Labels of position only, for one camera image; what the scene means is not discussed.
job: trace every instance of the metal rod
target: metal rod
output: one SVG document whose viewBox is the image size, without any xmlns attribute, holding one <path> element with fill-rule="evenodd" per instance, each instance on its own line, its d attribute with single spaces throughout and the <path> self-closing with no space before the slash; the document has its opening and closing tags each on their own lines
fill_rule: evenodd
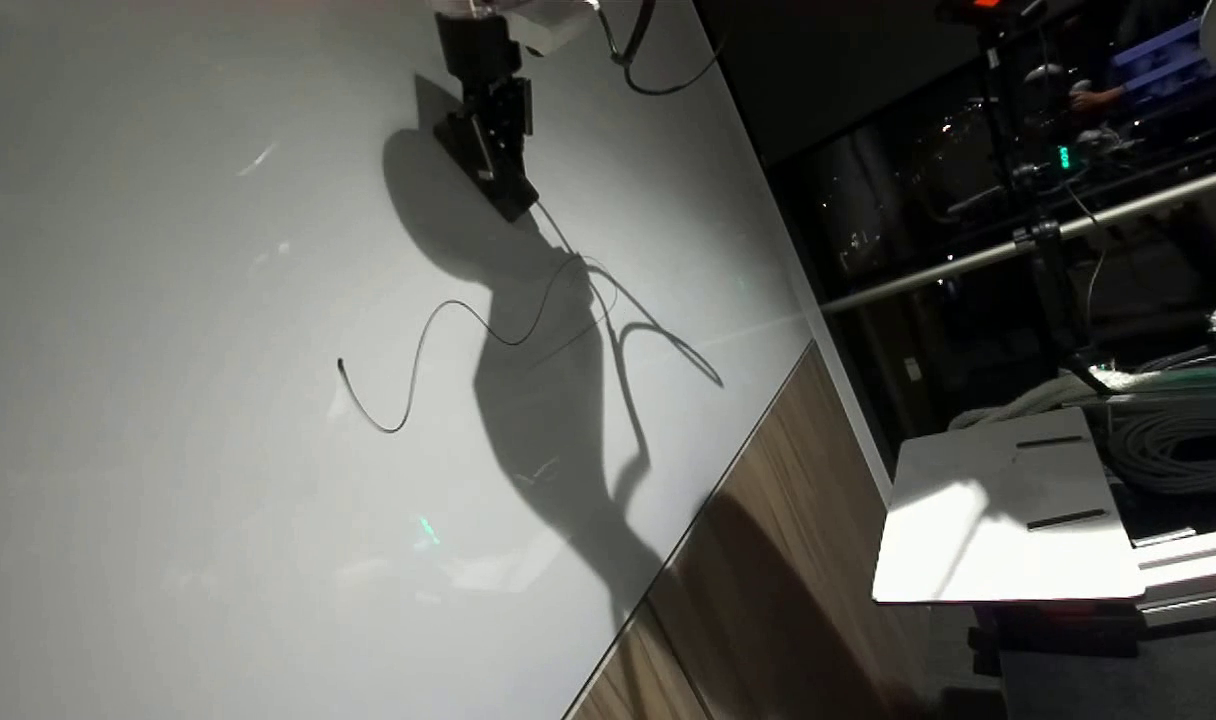
<svg viewBox="0 0 1216 720">
<path fill-rule="evenodd" d="M 1129 203 L 1117 203 L 1117 209 L 1105 209 L 1105 212 L 1092 212 L 1092 216 L 1075 216 L 1075 218 L 1059 225 L 1059 239 L 1088 235 L 1094 227 L 1109 227 L 1109 225 L 1120 225 L 1129 216 L 1193 201 L 1193 197 L 1211 190 L 1211 188 L 1216 188 L 1216 171 L 1199 176 L 1199 181 L 1188 181 L 1188 185 L 1177 185 L 1177 188 L 1165 188 L 1165 190 L 1153 190 L 1153 197 L 1141 197 L 1141 201 L 1129 201 Z M 980 273 L 980 269 L 1028 256 L 1033 249 L 1037 243 L 1011 235 L 1011 239 L 1003 239 L 997 249 L 984 249 L 984 251 L 971 251 L 971 256 L 957 256 L 949 265 L 919 269 L 919 273 L 907 273 L 900 281 L 889 281 L 889 282 L 840 294 L 840 300 L 822 303 L 822 310 L 847 310 L 847 306 L 861 306 L 861 303 L 875 303 L 875 300 L 889 300 L 889 294 L 900 294 L 900 291 L 949 281 L 949 275 L 962 275 L 962 273 Z"/>
</svg>

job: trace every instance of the machine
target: machine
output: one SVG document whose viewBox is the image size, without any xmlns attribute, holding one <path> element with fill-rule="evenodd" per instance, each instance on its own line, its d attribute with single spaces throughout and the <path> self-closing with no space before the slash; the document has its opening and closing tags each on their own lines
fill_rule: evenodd
<svg viewBox="0 0 1216 720">
<path fill-rule="evenodd" d="M 440 24 L 447 70 L 460 79 L 460 108 L 437 125 L 437 140 L 475 181 L 503 218 L 519 218 L 535 188 L 524 171 L 530 130 L 530 83 L 519 70 L 524 49 L 553 56 L 595 5 L 588 0 L 428 0 Z"/>
</svg>

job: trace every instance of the metal frame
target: metal frame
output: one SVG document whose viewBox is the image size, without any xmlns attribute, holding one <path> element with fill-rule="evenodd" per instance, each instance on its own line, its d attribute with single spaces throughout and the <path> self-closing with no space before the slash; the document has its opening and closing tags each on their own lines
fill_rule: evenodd
<svg viewBox="0 0 1216 720">
<path fill-rule="evenodd" d="M 1153 197 L 1141 197 L 1141 201 L 1129 201 L 1129 203 L 1117 203 L 1117 209 L 1105 209 L 1105 212 L 1092 212 L 1092 216 L 1075 216 L 1075 218 L 1059 225 L 1054 231 L 1059 231 L 1059 239 L 1075 239 L 1075 235 L 1088 235 L 1094 227 L 1109 227 L 1109 225 L 1120 225 L 1120 218 L 1130 218 L 1130 216 L 1142 216 L 1142 212 L 1157 212 L 1157 209 L 1202 197 L 1211 188 L 1216 188 L 1216 171 L 1199 176 L 1199 181 L 1188 181 L 1188 185 L 1177 185 L 1177 188 L 1165 188 L 1165 190 L 1153 190 Z M 818 306 L 822 310 L 853 310 L 853 306 L 864 306 L 864 303 L 875 303 L 875 300 L 889 300 L 889 294 L 900 294 L 900 291 L 949 281 L 949 275 L 969 275 L 969 273 L 980 273 L 980 269 L 1028 256 L 1028 251 L 1037 251 L 1037 243 L 1028 235 L 1011 235 L 1011 239 L 1003 239 L 997 249 L 984 249 L 984 251 L 971 251 L 971 256 L 957 256 L 957 258 L 923 269 L 923 273 L 907 273 L 900 281 L 889 281 L 889 282 L 840 294 L 840 300 L 818 303 Z"/>
<path fill-rule="evenodd" d="M 1135 547 L 1142 598 L 1135 610 L 1146 627 L 1216 621 L 1216 530 Z"/>
</svg>

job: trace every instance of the metal bar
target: metal bar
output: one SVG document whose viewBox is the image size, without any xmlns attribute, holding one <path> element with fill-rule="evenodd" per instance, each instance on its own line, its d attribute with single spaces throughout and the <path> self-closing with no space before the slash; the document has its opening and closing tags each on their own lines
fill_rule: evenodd
<svg viewBox="0 0 1216 720">
<path fill-rule="evenodd" d="M 1199 557 L 1216 557 L 1216 530 L 1170 541 L 1170 543 L 1135 547 L 1135 565 L 1141 566 L 1188 565 L 1188 559 L 1199 559 Z"/>
<path fill-rule="evenodd" d="M 1059 225 L 1059 235 L 1065 239 L 1088 235 L 1092 227 L 1109 227 L 1109 225 L 1120 225 L 1129 216 L 1157 212 L 1157 209 L 1193 201 L 1193 197 L 1211 190 L 1211 188 L 1216 188 L 1216 171 L 1199 176 L 1199 181 L 1188 181 L 1188 185 L 1177 185 L 1177 188 L 1165 188 L 1165 190 L 1153 190 L 1153 197 L 1141 197 L 1141 201 L 1129 201 L 1129 203 L 1117 203 L 1117 209 L 1105 209 L 1105 212 L 1092 212 L 1092 216 L 1075 216 L 1075 218 Z M 875 300 L 889 300 L 889 294 L 900 294 L 900 291 L 949 281 L 949 275 L 980 273 L 980 269 L 1028 256 L 1028 251 L 1033 251 L 1033 243 L 1011 235 L 997 249 L 957 256 L 949 265 L 919 269 L 919 273 L 907 273 L 900 281 L 840 294 L 840 300 L 822 303 L 822 310 L 847 310 L 847 306 L 861 306 L 861 303 L 875 303 Z"/>
<path fill-rule="evenodd" d="M 1195 622 L 1216 621 L 1216 594 L 1185 594 L 1185 598 L 1141 598 L 1142 627 L 1170 627 L 1170 622 Z"/>
</svg>

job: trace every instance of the white panel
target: white panel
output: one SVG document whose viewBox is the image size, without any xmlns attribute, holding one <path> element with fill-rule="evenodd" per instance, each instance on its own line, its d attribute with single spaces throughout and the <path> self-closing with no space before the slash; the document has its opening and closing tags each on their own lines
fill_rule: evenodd
<svg viewBox="0 0 1216 720">
<path fill-rule="evenodd" d="M 645 79 L 709 43 L 665 5 Z M 530 62 L 585 265 L 414 128 L 409 0 L 0 0 L 0 720 L 555 715 L 808 342 L 718 79 Z M 347 403 L 337 356 L 409 431 Z M 640 320 L 610 291 L 615 333 Z"/>
<path fill-rule="evenodd" d="M 1130 598 L 1142 592 L 1081 406 L 900 444 L 878 602 Z"/>
</svg>

